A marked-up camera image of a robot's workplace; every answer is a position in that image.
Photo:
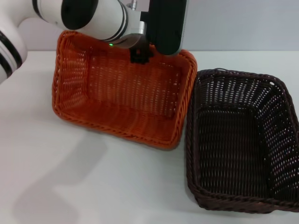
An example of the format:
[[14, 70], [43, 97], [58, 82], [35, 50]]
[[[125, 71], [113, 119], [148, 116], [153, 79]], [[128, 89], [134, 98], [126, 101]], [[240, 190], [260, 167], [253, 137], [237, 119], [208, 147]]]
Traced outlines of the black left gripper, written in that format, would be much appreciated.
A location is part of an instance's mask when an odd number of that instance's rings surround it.
[[146, 34], [123, 34], [118, 36], [117, 47], [129, 49], [131, 63], [146, 64], [153, 57], [153, 52], [149, 48], [134, 48], [135, 46], [143, 45], [146, 41]]

